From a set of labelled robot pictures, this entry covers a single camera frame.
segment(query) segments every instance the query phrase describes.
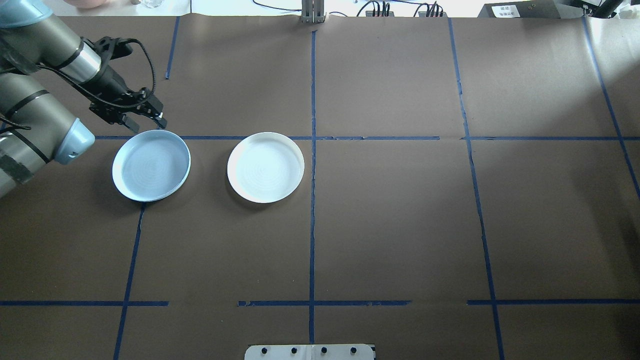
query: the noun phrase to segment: black mount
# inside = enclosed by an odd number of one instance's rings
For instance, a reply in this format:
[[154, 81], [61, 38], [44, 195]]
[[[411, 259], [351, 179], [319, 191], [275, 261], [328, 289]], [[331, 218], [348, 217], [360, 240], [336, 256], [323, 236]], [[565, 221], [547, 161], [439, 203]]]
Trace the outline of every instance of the black mount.
[[82, 87], [103, 101], [126, 106], [126, 108], [116, 107], [90, 98], [92, 103], [89, 110], [107, 123], [123, 125], [133, 133], [137, 133], [140, 126], [127, 113], [148, 117], [161, 129], [166, 128], [162, 102], [151, 94], [148, 88], [142, 88], [137, 92], [128, 88], [122, 77], [109, 66], [109, 61], [131, 55], [133, 50], [130, 43], [137, 42], [137, 40], [103, 37], [97, 42], [91, 42], [86, 38], [82, 38], [82, 41], [88, 44], [100, 56], [101, 60], [98, 73], [91, 80], [82, 84]]

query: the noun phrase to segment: pink bowl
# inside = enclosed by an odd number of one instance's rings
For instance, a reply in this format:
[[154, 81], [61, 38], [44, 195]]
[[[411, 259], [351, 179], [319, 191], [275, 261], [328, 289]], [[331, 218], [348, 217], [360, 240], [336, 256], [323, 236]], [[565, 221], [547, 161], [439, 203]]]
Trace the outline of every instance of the pink bowl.
[[65, 0], [65, 3], [71, 4], [76, 8], [90, 9], [98, 7], [109, 0]]

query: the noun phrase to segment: electrical cable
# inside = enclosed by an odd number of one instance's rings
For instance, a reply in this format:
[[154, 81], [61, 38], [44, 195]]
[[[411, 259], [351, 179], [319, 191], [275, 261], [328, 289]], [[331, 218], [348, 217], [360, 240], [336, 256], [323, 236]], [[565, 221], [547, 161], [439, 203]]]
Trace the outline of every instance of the electrical cable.
[[427, 17], [433, 17], [433, 14], [435, 14], [437, 8], [438, 8], [438, 1], [435, 1], [433, 5], [431, 5], [431, 11], [427, 12]]
[[430, 11], [430, 9], [431, 9], [430, 5], [429, 5], [429, 4], [427, 4], [427, 3], [422, 3], [422, 4], [418, 5], [418, 8], [417, 8], [417, 9], [415, 9], [415, 12], [413, 13], [413, 17], [415, 17], [416, 15], [418, 15], [418, 10], [420, 10], [420, 8], [422, 8], [422, 7], [423, 7], [423, 6], [425, 6], [425, 5], [427, 6], [427, 14], [428, 14], [428, 13], [429, 13], [429, 11]]
[[118, 105], [118, 104], [114, 104], [112, 102], [109, 102], [107, 100], [102, 100], [100, 97], [98, 97], [97, 95], [93, 95], [89, 90], [85, 89], [82, 87], [82, 85], [77, 84], [72, 78], [70, 78], [68, 75], [66, 75], [64, 72], [59, 71], [58, 69], [54, 69], [52, 67], [48, 67], [45, 65], [38, 65], [38, 68], [40, 69], [45, 69], [45, 70], [49, 70], [51, 72], [54, 72], [56, 75], [58, 75], [59, 77], [62, 78], [62, 80], [65, 80], [69, 85], [71, 85], [73, 88], [75, 88], [76, 90], [78, 90], [79, 92], [83, 93], [84, 96], [90, 98], [93, 101], [96, 102], [101, 102], [102, 104], [114, 107], [114, 108], [118, 108], [118, 109], [128, 109], [128, 110], [132, 110], [137, 108], [138, 106], [144, 104], [147, 100], [147, 97], [150, 97], [151, 95], [154, 94], [154, 92], [156, 92], [156, 70], [154, 68], [154, 64], [151, 62], [151, 57], [149, 56], [149, 53], [147, 52], [147, 49], [145, 49], [145, 46], [136, 39], [132, 39], [133, 43], [138, 44], [140, 46], [140, 49], [142, 49], [142, 52], [145, 53], [145, 56], [147, 57], [147, 61], [149, 62], [149, 67], [151, 68], [151, 77], [152, 77], [152, 86], [151, 86], [151, 91], [149, 92], [149, 94], [145, 97], [144, 100], [141, 100], [135, 104], [131, 104], [131, 105]]
[[12, 129], [31, 130], [31, 126], [16, 124], [13, 121], [7, 119], [6, 117], [0, 116], [0, 121], [4, 122], [7, 125], [10, 125]]
[[258, 3], [256, 0], [252, 0], [254, 4], [265, 7], [265, 8], [269, 8], [269, 9], [276, 9], [276, 10], [284, 10], [286, 12], [301, 12], [302, 9], [283, 9], [283, 8], [276, 8], [274, 6], [269, 6], [269, 5], [265, 5], [265, 4], [260, 4]]
[[360, 11], [358, 11], [358, 15], [356, 15], [356, 17], [360, 16], [360, 13], [362, 12], [362, 10], [364, 10], [364, 8], [368, 5], [373, 3], [373, 13], [376, 13], [376, 5], [378, 5], [378, 9], [377, 11], [380, 12], [380, 3], [377, 2], [376, 0], [369, 0], [367, 1], [364, 5], [362, 5], [362, 7], [360, 8]]

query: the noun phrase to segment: white label with text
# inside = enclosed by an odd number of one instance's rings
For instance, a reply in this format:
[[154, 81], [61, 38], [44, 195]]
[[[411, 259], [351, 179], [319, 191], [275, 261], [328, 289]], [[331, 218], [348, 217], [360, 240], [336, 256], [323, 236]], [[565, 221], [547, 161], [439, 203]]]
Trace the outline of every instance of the white label with text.
[[518, 8], [515, 5], [492, 6], [495, 17], [520, 17]]

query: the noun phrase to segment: blue tape line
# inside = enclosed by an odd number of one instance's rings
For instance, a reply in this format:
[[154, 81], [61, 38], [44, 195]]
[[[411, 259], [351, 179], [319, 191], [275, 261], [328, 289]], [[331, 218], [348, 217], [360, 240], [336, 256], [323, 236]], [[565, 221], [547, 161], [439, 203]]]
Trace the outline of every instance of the blue tape line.
[[130, 301], [127, 306], [169, 306], [168, 301]]
[[407, 306], [411, 300], [274, 300], [239, 301], [239, 307], [251, 306]]
[[309, 303], [307, 300], [239, 301], [238, 306], [309, 306]]
[[439, 136], [318, 136], [317, 140], [440, 140]]
[[164, 78], [168, 79], [171, 76], [171, 65], [173, 63], [173, 53], [175, 52], [175, 43], [178, 40], [178, 27], [180, 26], [180, 17], [175, 17], [175, 25], [173, 27], [173, 39], [171, 40], [171, 51], [169, 52], [169, 62], [166, 64], [166, 72]]
[[0, 306], [122, 306], [122, 301], [16, 300], [0, 301]]
[[[473, 150], [471, 148], [471, 140], [469, 133], [469, 125], [467, 122], [467, 111], [465, 110], [465, 103], [462, 98], [462, 82], [460, 80], [460, 67], [458, 66], [458, 52], [456, 51], [456, 39], [453, 33], [453, 21], [451, 18], [449, 21], [449, 36], [451, 37], [451, 51], [453, 53], [453, 65], [456, 71], [456, 82], [458, 84], [458, 95], [460, 97], [460, 111], [462, 112], [462, 119], [465, 126], [465, 141], [467, 143], [467, 153], [469, 157], [469, 165], [471, 167], [471, 178], [474, 184], [474, 194], [476, 196], [476, 208], [478, 212], [478, 218], [480, 219], [480, 230], [482, 233], [482, 243], [484, 250], [484, 265], [486, 267], [486, 276], [489, 282], [489, 294], [492, 300], [495, 300], [495, 287], [493, 285], [493, 275], [491, 270], [491, 260], [489, 258], [489, 246], [486, 242], [486, 231], [484, 228], [484, 217], [482, 214], [482, 204], [480, 203], [480, 193], [478, 191], [478, 183], [476, 176], [476, 166], [474, 165]], [[502, 346], [502, 331], [500, 330], [500, 318], [498, 316], [498, 307], [493, 304], [493, 325], [495, 327], [495, 338], [498, 345], [498, 355], [500, 360], [504, 360], [504, 347]]]
[[[128, 140], [133, 135], [99, 135], [96, 140]], [[186, 135], [183, 140], [243, 140], [248, 135]], [[313, 140], [313, 136], [288, 136], [291, 140]], [[471, 141], [618, 141], [615, 136], [469, 136]], [[316, 141], [342, 140], [440, 140], [439, 136], [317, 136]], [[624, 141], [640, 141], [640, 136], [626, 136]]]
[[96, 136], [95, 139], [96, 140], [128, 140], [130, 138], [132, 138], [133, 135], [127, 135], [127, 136]]
[[120, 326], [118, 327], [118, 337], [116, 339], [116, 347], [113, 351], [113, 360], [120, 357], [120, 345], [122, 344], [122, 334], [124, 333], [124, 323], [127, 319], [127, 308], [129, 307], [129, 295], [131, 295], [131, 283], [133, 282], [133, 272], [136, 269], [136, 258], [138, 257], [138, 246], [140, 245], [140, 234], [142, 233], [142, 218], [145, 215], [147, 203], [143, 202], [140, 206], [140, 217], [138, 219], [138, 229], [136, 230], [136, 241], [133, 244], [131, 253], [131, 265], [129, 265], [129, 276], [127, 278], [127, 287], [124, 292], [124, 301], [122, 304], [122, 312], [120, 313]]
[[180, 136], [183, 140], [244, 140], [247, 136]]
[[[122, 301], [5, 300], [0, 306], [122, 306]], [[169, 306], [168, 301], [131, 301], [129, 306]]]
[[311, 32], [311, 229], [309, 250], [309, 343], [316, 339], [316, 32]]
[[640, 304], [640, 299], [528, 299], [528, 300], [469, 300], [470, 306], [487, 305], [615, 305]]
[[496, 141], [618, 141], [613, 136], [470, 136], [471, 141], [496, 140]]
[[636, 188], [636, 195], [638, 199], [640, 199], [640, 186], [638, 186], [638, 180], [636, 179], [636, 173], [634, 172], [634, 167], [631, 165], [631, 160], [629, 159], [629, 154], [627, 152], [627, 146], [625, 145], [624, 138], [622, 137], [622, 132], [620, 131], [620, 126], [618, 125], [618, 120], [616, 119], [616, 113], [613, 111], [613, 105], [611, 104], [611, 99], [609, 98], [609, 93], [607, 91], [607, 87], [604, 85], [604, 79], [602, 78], [602, 73], [600, 72], [600, 66], [598, 65], [598, 61], [596, 60], [596, 54], [593, 51], [593, 44], [591, 42], [591, 35], [589, 34], [589, 28], [587, 27], [587, 20], [585, 17], [582, 18], [582, 27], [584, 28], [584, 35], [587, 38], [587, 48], [589, 49], [589, 55], [591, 56], [591, 61], [593, 62], [593, 66], [598, 75], [598, 80], [600, 82], [600, 88], [602, 88], [602, 94], [604, 95], [604, 99], [607, 102], [607, 108], [609, 109], [609, 114], [611, 115], [611, 120], [613, 121], [613, 126], [616, 128], [616, 134], [618, 135], [618, 140], [620, 141], [620, 147], [622, 148], [622, 153], [625, 155], [625, 161], [627, 162], [627, 168], [629, 169], [629, 174], [631, 175], [631, 180], [634, 182], [634, 187]]
[[407, 306], [411, 300], [318, 300], [316, 306]]

